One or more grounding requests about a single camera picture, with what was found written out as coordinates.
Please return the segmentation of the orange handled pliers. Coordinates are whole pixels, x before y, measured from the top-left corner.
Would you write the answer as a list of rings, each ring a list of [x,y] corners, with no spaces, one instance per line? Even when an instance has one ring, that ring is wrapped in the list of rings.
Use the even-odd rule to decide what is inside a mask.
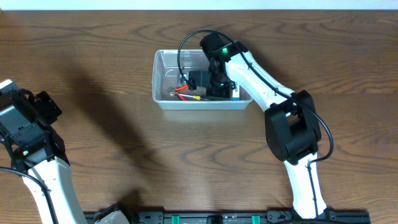
[[[188,85],[182,85],[180,87],[172,88],[170,94],[177,96],[180,100],[186,101],[187,99],[181,94],[181,91],[188,90]]]

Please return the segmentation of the clear plastic container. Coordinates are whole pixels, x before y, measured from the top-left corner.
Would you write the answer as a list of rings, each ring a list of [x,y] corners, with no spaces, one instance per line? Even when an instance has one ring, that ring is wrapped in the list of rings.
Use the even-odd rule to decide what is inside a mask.
[[[182,50],[180,54],[181,68],[188,78],[191,70],[208,70],[209,62],[202,50]],[[158,50],[154,56],[152,72],[152,97],[163,110],[244,110],[253,101],[246,91],[239,87],[239,100],[199,101],[172,95],[175,89],[183,86],[177,67],[177,49]]]

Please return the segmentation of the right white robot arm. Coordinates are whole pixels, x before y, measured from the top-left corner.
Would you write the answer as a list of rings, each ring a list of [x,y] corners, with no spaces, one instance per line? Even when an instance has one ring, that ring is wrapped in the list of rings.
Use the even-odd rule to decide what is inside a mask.
[[[324,122],[310,94],[280,84],[254,59],[241,42],[215,30],[203,30],[200,47],[207,71],[182,75],[190,90],[206,88],[209,99],[224,98],[232,84],[244,88],[264,111],[266,141],[287,169],[293,208],[300,218],[317,218],[326,209],[318,183],[318,142]]]

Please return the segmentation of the white blue small box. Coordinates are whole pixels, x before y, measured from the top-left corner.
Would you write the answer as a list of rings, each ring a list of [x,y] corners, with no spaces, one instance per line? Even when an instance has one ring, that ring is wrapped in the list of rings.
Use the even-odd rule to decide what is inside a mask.
[[[232,101],[239,101],[240,100],[240,87],[236,82],[232,82]]]

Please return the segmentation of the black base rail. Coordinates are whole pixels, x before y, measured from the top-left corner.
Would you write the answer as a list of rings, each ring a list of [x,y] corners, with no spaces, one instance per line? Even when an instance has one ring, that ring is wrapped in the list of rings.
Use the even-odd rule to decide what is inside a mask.
[[[318,218],[302,218],[293,211],[269,210],[243,213],[172,213],[136,212],[130,216],[121,210],[85,215],[94,224],[273,224],[273,223],[347,223],[371,224],[368,212],[336,212],[327,210]]]

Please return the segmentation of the black yellow screwdriver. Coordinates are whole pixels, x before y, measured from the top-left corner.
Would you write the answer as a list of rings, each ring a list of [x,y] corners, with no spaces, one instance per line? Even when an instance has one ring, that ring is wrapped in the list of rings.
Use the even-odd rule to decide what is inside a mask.
[[[200,96],[200,95],[187,95],[187,94],[183,94],[180,93],[180,96],[184,97],[184,98],[190,98],[193,100],[199,100],[199,101],[210,101],[211,99],[207,96]]]

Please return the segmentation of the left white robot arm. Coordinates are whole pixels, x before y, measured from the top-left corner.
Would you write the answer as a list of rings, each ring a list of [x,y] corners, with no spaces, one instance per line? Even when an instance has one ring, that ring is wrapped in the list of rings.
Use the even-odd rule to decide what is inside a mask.
[[[7,171],[22,177],[43,223],[86,223],[64,141],[51,126],[61,113],[47,92],[34,95],[12,80],[1,82],[1,144],[11,158]]]

